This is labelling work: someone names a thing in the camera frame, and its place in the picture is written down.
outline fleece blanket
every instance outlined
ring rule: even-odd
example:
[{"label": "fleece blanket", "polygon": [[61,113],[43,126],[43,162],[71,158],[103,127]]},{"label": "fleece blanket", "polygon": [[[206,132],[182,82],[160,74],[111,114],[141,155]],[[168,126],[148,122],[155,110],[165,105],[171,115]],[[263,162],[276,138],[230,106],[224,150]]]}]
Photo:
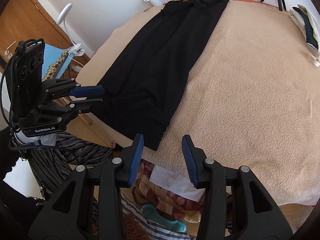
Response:
[{"label": "fleece blanket", "polygon": [[[76,81],[96,85],[133,36],[163,7],[116,29]],[[230,1],[189,73],[182,101],[157,152],[143,158],[188,177],[181,138],[223,166],[249,166],[278,205],[320,197],[320,68],[285,12]],[[121,146],[131,140],[94,115]]]}]

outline camera lens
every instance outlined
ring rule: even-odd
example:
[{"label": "camera lens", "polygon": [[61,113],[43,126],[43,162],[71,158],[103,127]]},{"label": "camera lens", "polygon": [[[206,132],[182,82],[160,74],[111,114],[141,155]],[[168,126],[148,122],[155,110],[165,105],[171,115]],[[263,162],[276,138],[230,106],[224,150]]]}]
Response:
[{"label": "camera lens", "polygon": [[27,67],[23,66],[21,69],[21,74],[20,74],[21,80],[25,80],[27,77]]},{"label": "camera lens", "polygon": [[33,58],[31,59],[31,61],[30,61],[30,65],[29,65],[29,69],[30,69],[31,72],[35,70],[35,68],[36,68],[36,62],[37,62],[36,57],[33,57]]},{"label": "camera lens", "polygon": [[39,56],[38,56],[38,62],[41,64],[43,60],[43,53],[40,52]]}]

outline leopard print fabric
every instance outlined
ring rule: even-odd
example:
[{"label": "leopard print fabric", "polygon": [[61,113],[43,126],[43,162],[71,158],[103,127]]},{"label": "leopard print fabric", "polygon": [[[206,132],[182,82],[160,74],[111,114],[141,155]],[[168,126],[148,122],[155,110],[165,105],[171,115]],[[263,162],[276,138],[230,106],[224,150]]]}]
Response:
[{"label": "leopard print fabric", "polygon": [[45,81],[47,79],[54,79],[56,74],[58,73],[59,69],[61,68],[62,64],[64,63],[65,59],[68,57],[69,50],[65,50],[62,52],[61,56],[58,58],[56,63],[51,64],[47,70],[47,73],[45,74],[42,81]]}]

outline white cloth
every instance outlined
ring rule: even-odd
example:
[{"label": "white cloth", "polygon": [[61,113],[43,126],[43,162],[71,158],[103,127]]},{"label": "white cloth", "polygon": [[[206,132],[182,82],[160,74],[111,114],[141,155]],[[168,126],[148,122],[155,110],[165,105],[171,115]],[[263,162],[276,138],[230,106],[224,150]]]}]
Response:
[{"label": "white cloth", "polygon": [[[320,66],[320,23],[316,21],[316,18],[313,16],[313,14],[304,6],[298,4],[298,8],[300,8],[309,18],[310,24],[313,28],[313,37],[316,39],[318,43],[318,49],[316,49],[313,45],[307,43],[310,45],[311,48],[313,48],[314,54],[312,55],[311,53],[308,54],[308,59],[317,67]],[[305,23],[302,18],[302,16],[295,10],[290,10],[289,12],[290,18],[293,20],[293,22],[299,27],[301,30],[303,36],[306,38],[306,28],[305,28]]]},{"label": "white cloth", "polygon": [[184,176],[168,171],[155,165],[151,173],[150,182],[169,190],[181,197],[199,202],[205,189],[196,189],[193,184]]},{"label": "white cloth", "polygon": [[25,144],[29,143],[36,143],[40,140],[42,145],[49,145],[49,146],[55,146],[56,145],[56,140],[57,140],[57,134],[52,133],[52,134],[47,134],[47,135],[42,135],[42,136],[35,136],[35,137],[26,137],[22,131],[16,133],[16,137]]}]

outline door handle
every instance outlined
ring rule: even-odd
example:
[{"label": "door handle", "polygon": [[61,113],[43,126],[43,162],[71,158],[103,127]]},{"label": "door handle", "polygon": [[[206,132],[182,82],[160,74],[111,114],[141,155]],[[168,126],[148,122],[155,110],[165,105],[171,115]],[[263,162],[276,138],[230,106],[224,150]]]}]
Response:
[{"label": "door handle", "polygon": [[7,47],[7,50],[4,52],[4,54],[9,55],[10,51],[9,49],[16,43],[17,41],[13,42],[9,47]]}]

